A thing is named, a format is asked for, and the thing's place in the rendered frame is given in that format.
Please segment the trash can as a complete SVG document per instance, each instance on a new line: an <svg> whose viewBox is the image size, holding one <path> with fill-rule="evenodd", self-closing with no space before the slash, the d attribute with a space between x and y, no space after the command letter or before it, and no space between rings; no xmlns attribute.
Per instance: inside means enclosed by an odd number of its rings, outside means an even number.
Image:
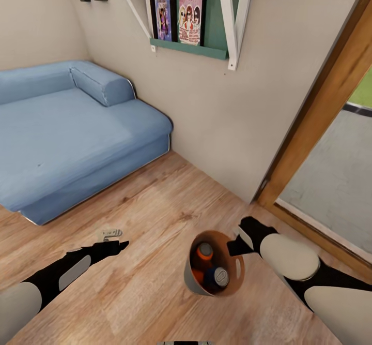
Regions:
<svg viewBox="0 0 372 345"><path fill-rule="evenodd" d="M184 270L184 280L188 289L198 295L227 298L235 295L243 285L245 279L245 263L242 255L230 256L227 242L233 241L229 236L217 230L207 230L199 233L191 243L187 262ZM228 271L229 282L223 288L213 288L205 283L198 284L192 273L193 260L198 245L208 243L213 249L211 263L213 266L221 266ZM241 265L241 276L237 278L236 260Z"/></svg>

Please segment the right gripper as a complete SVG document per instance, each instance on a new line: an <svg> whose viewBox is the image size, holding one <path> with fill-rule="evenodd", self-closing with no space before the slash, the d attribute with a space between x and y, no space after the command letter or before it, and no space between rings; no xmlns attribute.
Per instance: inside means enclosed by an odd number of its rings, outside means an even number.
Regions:
<svg viewBox="0 0 372 345"><path fill-rule="evenodd" d="M227 247L231 257L255 252L252 248L248 249L246 247L241 246L240 242L238 241L238 238L235 239L235 241L227 242Z"/></svg>

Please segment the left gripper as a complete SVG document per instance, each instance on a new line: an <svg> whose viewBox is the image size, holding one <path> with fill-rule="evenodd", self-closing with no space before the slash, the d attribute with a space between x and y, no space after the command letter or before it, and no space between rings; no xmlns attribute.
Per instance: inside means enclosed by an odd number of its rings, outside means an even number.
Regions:
<svg viewBox="0 0 372 345"><path fill-rule="evenodd" d="M123 243L120 243L119 241L109 241L109 242L104 242L104 243L93 244L93 246L97 246L101 251L101 257L99 261L105 259L108 256L117 256L128 245L129 245L129 241L123 242Z"/></svg>

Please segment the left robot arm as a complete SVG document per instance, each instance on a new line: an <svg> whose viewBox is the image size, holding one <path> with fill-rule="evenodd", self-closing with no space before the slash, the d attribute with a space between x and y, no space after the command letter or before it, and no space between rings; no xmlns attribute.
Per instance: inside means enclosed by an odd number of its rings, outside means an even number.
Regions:
<svg viewBox="0 0 372 345"><path fill-rule="evenodd" d="M6 345L90 266L108 256L117 256L129 241L109 241L122 236L120 229L102 230L97 243L67 251L46 268L0 295L0 345Z"/></svg>

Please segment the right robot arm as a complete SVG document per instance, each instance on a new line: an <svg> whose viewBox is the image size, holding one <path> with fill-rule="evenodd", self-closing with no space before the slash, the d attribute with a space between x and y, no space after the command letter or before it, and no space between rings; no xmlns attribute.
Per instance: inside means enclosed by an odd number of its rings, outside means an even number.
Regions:
<svg viewBox="0 0 372 345"><path fill-rule="evenodd" d="M233 228L230 256L258 253L343 345L372 345L372 286L326 265L308 246L253 217Z"/></svg>

